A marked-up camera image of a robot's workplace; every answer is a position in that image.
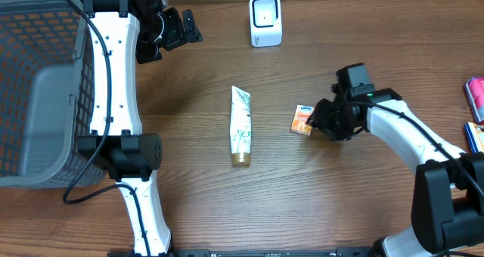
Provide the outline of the small orange white box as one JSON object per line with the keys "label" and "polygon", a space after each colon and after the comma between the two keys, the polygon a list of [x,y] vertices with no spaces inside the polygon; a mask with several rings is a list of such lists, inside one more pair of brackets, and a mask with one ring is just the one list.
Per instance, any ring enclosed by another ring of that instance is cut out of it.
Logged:
{"label": "small orange white box", "polygon": [[312,115],[314,107],[297,105],[294,113],[293,121],[290,127],[290,131],[299,135],[310,136],[312,127],[306,122]]}

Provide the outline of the white gold-capped tube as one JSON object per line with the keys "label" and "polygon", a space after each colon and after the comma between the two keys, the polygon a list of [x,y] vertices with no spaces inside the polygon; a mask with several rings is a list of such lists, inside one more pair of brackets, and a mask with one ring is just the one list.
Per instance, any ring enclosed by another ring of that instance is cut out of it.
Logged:
{"label": "white gold-capped tube", "polygon": [[251,159],[252,119],[251,96],[248,92],[231,87],[230,141],[233,166],[249,166]]}

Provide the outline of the beige snack packet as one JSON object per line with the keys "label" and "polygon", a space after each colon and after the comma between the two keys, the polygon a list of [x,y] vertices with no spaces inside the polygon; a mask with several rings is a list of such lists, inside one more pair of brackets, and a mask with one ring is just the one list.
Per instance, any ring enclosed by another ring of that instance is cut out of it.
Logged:
{"label": "beige snack packet", "polygon": [[464,124],[464,131],[472,153],[482,153],[484,150],[483,126],[472,122]]}

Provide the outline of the pink purple pad pack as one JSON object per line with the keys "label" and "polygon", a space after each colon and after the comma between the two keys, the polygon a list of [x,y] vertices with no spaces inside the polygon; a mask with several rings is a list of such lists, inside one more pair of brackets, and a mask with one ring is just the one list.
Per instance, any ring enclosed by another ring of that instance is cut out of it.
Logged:
{"label": "pink purple pad pack", "polygon": [[483,77],[470,78],[464,84],[464,92],[476,124],[483,124]]}

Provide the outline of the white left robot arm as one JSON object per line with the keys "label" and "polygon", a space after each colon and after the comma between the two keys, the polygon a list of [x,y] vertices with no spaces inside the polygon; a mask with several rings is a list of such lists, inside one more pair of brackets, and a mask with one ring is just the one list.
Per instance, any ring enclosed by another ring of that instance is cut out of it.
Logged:
{"label": "white left robot arm", "polygon": [[107,172],[123,196],[132,225],[130,256],[175,256],[157,188],[160,136],[145,133],[138,112],[135,68],[161,51],[202,42],[191,10],[165,0],[81,0],[92,39],[94,110],[77,150]]}

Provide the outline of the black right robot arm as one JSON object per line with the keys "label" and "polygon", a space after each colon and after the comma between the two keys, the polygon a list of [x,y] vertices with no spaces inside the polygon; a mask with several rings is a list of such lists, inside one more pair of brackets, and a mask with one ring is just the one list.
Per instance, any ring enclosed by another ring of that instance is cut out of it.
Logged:
{"label": "black right robot arm", "polygon": [[[483,11],[444,4],[288,2],[283,42],[246,43],[246,11],[203,6],[168,115],[163,210],[179,247],[317,250],[406,238],[415,172],[464,152],[462,86],[483,73]],[[348,141],[290,131],[299,104],[331,99],[363,63],[401,101]]]}

